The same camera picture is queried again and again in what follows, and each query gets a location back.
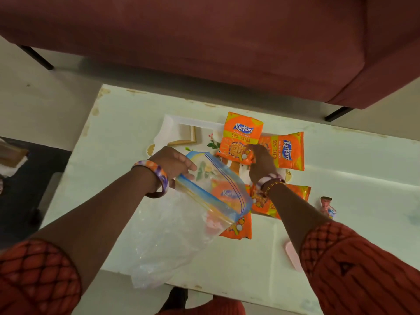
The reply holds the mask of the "person's left hand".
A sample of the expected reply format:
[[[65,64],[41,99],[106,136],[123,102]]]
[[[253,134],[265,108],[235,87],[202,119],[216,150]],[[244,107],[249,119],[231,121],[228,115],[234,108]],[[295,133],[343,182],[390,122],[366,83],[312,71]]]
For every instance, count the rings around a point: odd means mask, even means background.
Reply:
[[[175,189],[176,178],[180,174],[191,174],[197,171],[197,165],[193,163],[186,155],[176,149],[165,146],[148,160],[160,165],[168,175],[170,188]]]

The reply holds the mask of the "person's right hand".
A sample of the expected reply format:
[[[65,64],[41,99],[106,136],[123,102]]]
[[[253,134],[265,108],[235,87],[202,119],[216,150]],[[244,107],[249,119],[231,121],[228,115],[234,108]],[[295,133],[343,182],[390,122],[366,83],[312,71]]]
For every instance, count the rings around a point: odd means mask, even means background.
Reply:
[[[249,177],[253,184],[270,173],[278,173],[270,152],[263,146],[263,156],[255,164],[250,165]]]

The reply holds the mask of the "orange snack packet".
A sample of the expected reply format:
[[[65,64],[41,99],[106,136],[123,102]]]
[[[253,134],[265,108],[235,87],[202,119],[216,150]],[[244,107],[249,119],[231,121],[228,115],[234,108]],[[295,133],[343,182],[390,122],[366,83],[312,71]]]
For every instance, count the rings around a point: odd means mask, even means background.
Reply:
[[[228,205],[233,209],[239,209],[239,198],[238,196],[228,188],[226,182],[212,183],[212,195],[221,200],[223,203]],[[240,217],[238,222],[234,225],[231,225],[219,236],[240,240],[243,238],[251,239],[252,238],[252,218],[251,213],[248,212],[243,217]]]
[[[305,201],[308,201],[311,187],[292,184],[286,185],[297,196],[299,196]],[[281,220],[281,217],[278,214],[276,207],[272,203],[272,201],[267,196],[260,195],[259,193],[257,193],[255,186],[250,187],[250,197],[253,200],[251,211]]]
[[[304,132],[265,135],[258,143],[268,150],[276,168],[304,171]]]
[[[244,165],[254,162],[254,153],[248,148],[257,144],[264,123],[255,118],[229,112],[223,127],[223,136],[217,156]]]

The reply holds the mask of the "clear zip plastic bag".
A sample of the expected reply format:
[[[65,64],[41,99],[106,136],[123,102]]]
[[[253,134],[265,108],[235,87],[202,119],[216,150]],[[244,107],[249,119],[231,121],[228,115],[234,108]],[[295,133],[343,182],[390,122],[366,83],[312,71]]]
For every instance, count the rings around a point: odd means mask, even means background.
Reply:
[[[155,288],[169,281],[223,231],[250,212],[253,201],[243,180],[217,156],[190,151],[197,165],[194,182],[185,180],[169,187],[166,195],[146,199],[131,223],[135,257],[130,270],[134,288]],[[212,183],[226,182],[239,198],[233,209],[212,195]]]

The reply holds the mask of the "person's right forearm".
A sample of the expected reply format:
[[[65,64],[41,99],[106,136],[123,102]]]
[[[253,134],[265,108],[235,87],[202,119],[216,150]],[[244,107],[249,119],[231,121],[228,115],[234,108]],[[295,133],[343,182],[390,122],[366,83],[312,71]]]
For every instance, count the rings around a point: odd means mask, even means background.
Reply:
[[[286,232],[299,254],[307,234],[331,220],[307,201],[297,196],[286,184],[271,180],[265,183],[262,191],[275,205]]]

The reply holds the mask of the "white bangle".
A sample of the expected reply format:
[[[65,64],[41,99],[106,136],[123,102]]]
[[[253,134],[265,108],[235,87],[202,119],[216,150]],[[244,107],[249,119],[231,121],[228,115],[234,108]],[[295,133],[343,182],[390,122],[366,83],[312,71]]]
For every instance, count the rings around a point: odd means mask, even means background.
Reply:
[[[258,180],[258,182],[255,184],[255,189],[261,191],[263,185],[271,180],[278,180],[280,183],[285,183],[284,178],[279,173],[270,173]]]

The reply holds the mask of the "brown bangle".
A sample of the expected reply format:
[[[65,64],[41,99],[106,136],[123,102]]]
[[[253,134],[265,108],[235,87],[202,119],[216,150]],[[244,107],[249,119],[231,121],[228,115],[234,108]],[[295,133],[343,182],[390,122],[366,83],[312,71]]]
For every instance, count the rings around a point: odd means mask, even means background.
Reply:
[[[148,192],[148,193],[145,194],[145,196],[150,198],[150,199],[158,199],[158,198],[161,198],[164,195],[166,195],[168,189],[169,189],[168,186],[165,187],[165,186],[159,185],[158,188],[155,191]]]

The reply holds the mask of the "white floral tray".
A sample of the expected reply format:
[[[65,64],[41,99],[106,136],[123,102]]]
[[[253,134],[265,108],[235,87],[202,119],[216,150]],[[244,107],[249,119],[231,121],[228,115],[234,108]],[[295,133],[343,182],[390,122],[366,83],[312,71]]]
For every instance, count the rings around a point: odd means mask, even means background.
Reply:
[[[209,152],[215,155],[219,150],[219,145],[223,137],[224,120],[204,121],[191,117],[166,114],[158,134],[155,136],[152,145],[147,149],[147,155],[155,154],[158,149],[170,146],[186,155],[190,151]],[[218,156],[218,159],[227,165],[237,174],[245,184],[251,185],[249,178],[249,166],[240,164],[238,160],[232,161]],[[276,171],[290,183],[292,174],[290,169],[276,168]]]

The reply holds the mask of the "black sofa leg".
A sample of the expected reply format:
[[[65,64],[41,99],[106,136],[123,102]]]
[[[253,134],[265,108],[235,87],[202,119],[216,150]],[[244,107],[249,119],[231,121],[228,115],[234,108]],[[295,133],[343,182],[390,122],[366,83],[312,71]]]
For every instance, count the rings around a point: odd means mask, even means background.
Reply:
[[[333,122],[333,121],[339,119],[340,117],[348,114],[349,112],[351,112],[353,110],[354,110],[354,108],[351,108],[351,107],[340,107],[336,111],[334,111],[331,114],[325,116],[324,121],[329,122],[329,123]]]
[[[44,67],[47,70],[54,70],[55,67],[49,63],[44,57],[42,57],[37,51],[35,51],[32,47],[17,45],[22,51],[24,51],[29,57],[35,60],[38,64]]]

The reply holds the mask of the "flat pink object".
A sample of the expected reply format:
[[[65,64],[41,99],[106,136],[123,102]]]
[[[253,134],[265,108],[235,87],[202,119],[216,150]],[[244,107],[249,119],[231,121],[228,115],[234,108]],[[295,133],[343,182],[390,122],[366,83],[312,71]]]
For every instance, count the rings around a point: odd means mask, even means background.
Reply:
[[[304,271],[300,262],[299,255],[297,254],[291,241],[286,242],[284,246],[284,250],[294,270],[296,270],[297,272],[303,273]]]

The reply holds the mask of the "maroon sofa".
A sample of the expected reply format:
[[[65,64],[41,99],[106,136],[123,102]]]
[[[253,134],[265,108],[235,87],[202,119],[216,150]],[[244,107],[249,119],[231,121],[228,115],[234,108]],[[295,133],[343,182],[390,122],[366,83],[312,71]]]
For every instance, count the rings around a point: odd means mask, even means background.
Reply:
[[[0,36],[354,109],[420,77],[420,0],[0,0]]]

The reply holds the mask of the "black table leg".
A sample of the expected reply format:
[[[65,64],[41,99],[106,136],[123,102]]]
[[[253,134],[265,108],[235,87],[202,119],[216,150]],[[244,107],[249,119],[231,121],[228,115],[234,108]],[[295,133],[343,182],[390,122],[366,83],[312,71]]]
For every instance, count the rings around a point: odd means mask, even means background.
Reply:
[[[188,289],[174,286],[158,313],[166,311],[184,311],[188,300]]]

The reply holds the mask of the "red patterned sleeve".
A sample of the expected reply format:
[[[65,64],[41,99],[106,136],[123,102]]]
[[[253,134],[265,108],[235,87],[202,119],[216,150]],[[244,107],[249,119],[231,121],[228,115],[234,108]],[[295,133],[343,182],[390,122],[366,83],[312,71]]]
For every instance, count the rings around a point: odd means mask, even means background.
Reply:
[[[81,277],[56,245],[29,239],[0,252],[0,315],[71,315]]]
[[[299,257],[324,315],[420,315],[420,271],[339,222],[309,231]]]

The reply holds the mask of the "dark floor mat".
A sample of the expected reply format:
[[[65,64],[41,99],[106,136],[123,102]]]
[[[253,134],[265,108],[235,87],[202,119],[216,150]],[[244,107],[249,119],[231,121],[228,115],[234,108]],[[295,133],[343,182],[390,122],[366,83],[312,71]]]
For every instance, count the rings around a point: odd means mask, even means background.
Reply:
[[[13,146],[27,149],[28,160],[12,177],[3,177],[0,194],[0,250],[36,232],[42,222],[38,209],[52,176],[63,173],[72,151],[0,136]]]

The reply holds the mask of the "brown and white object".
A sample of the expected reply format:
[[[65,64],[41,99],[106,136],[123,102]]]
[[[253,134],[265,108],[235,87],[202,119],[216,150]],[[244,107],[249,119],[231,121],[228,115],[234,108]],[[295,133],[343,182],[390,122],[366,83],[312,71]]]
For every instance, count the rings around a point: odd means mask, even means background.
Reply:
[[[13,146],[0,138],[0,176],[11,177],[28,160],[29,150]]]

